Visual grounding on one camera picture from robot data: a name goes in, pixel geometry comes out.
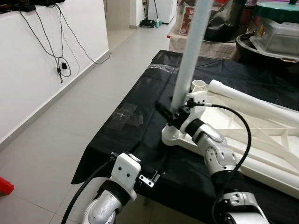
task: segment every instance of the table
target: table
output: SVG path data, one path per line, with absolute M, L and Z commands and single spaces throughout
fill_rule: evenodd
M 134 114 L 135 119 L 119 120 L 114 113 L 106 121 L 87 146 L 72 184 L 85 181 L 110 157 L 112 151 L 119 154 L 141 141 L 134 153 L 142 160 L 141 173 L 152 177 L 155 169 L 158 169 L 165 174 L 153 189 L 137 185 L 137 193 L 202 222 L 212 223 L 211 207 L 215 194 L 203 158 L 178 146 L 168 147 L 160 140 L 166 121 L 155 110 L 154 104 L 159 101 L 170 106 L 181 58 L 180 53 L 158 52 L 118 106 L 117 111 L 124 107 L 131 108 L 127 110 L 127 116 L 129 118 Z M 193 78 L 206 83 L 217 79 L 261 100 L 299 110 L 298 89 L 266 70 L 230 60 L 199 58 Z M 110 177 L 111 169 L 108 167 L 99 176 Z M 299 200 L 250 178 L 246 178 L 246 182 L 273 223 L 298 223 Z

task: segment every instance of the clear tape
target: clear tape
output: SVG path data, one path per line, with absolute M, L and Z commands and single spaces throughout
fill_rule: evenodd
M 111 115 L 112 119 L 107 127 L 121 131 L 126 124 L 139 126 L 143 123 L 143 116 L 134 114 L 137 106 L 124 103 L 121 108 L 117 108 Z
M 161 69 L 163 71 L 173 74 L 177 74 L 178 72 L 178 68 L 164 64 L 150 64 L 148 69 Z

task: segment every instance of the power adapter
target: power adapter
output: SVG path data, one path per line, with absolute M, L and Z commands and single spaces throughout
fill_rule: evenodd
M 67 69 L 67 65 L 66 65 L 66 63 L 65 63 L 65 62 L 62 62 L 62 63 L 61 63 L 61 67 L 62 67 L 62 69 Z

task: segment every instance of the storage box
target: storage box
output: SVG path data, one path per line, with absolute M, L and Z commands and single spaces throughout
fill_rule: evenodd
M 299 24 L 262 18 L 250 40 L 263 55 L 299 61 Z

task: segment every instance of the red object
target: red object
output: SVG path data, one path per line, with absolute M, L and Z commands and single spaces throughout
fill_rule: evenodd
M 14 185 L 0 177 L 0 191 L 9 195 L 14 190 Z
M 219 2 L 219 3 L 222 3 L 222 4 L 225 4 L 228 2 L 228 0 L 215 0 L 216 2 Z

